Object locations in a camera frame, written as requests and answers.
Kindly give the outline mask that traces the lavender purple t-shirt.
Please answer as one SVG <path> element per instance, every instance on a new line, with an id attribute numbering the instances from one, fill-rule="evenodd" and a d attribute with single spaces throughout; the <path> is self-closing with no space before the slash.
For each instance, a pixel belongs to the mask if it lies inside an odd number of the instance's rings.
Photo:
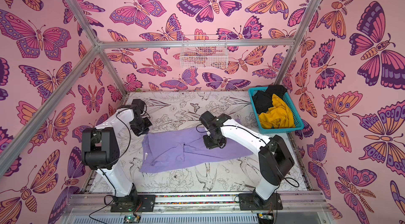
<path id="1" fill-rule="evenodd" d="M 228 138 L 224 148 L 208 149 L 204 133 L 195 128 L 179 131 L 148 133 L 142 142 L 142 173 L 159 173 L 194 167 L 203 163 L 221 162 L 253 153 Z"/>

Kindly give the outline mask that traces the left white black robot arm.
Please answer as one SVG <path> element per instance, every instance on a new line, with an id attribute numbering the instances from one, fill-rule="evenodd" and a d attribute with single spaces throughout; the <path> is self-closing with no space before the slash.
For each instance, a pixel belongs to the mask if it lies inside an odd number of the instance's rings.
<path id="1" fill-rule="evenodd" d="M 101 175 L 117 198 L 131 195 L 136 188 L 120 166 L 123 154 L 117 134 L 122 129 L 127 129 L 130 136 L 148 134 L 152 123 L 146 114 L 145 102 L 134 99 L 131 104 L 118 108 L 106 121 L 82 132 L 82 163 Z"/>

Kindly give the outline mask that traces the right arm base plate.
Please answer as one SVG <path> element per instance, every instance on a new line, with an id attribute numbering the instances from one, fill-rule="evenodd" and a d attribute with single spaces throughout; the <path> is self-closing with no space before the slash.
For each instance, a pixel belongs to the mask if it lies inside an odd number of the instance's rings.
<path id="1" fill-rule="evenodd" d="M 263 200 L 255 193 L 240 193 L 236 198 L 240 210 L 283 210 L 282 201 L 278 193 L 273 193 L 267 200 Z"/>

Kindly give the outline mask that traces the teal plastic laundry basket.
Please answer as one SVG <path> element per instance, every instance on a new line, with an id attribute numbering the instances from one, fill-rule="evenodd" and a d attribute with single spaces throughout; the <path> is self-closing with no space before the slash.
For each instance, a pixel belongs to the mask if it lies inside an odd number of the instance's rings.
<path id="1" fill-rule="evenodd" d="M 284 86 L 254 87 L 248 90 L 248 94 L 260 133 L 289 133 L 304 128 Z"/>

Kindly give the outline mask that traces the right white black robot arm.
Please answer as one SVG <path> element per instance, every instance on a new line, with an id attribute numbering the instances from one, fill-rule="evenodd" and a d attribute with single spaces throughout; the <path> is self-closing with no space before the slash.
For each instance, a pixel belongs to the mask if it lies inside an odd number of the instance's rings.
<path id="1" fill-rule="evenodd" d="M 207 111 L 199 121 L 207 133 L 203 137 L 206 148 L 222 149 L 231 139 L 258 157 L 261 180 L 253 191 L 253 199 L 267 202 L 295 165 L 285 140 L 278 134 L 270 137 L 256 133 L 226 114 L 215 117 Z"/>

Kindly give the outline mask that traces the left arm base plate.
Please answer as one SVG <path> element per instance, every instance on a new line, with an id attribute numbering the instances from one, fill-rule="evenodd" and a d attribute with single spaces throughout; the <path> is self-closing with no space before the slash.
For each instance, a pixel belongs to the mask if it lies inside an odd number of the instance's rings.
<path id="1" fill-rule="evenodd" d="M 139 194 L 133 199 L 131 196 L 115 197 L 111 205 L 111 212 L 153 212 L 156 196 L 154 194 Z"/>

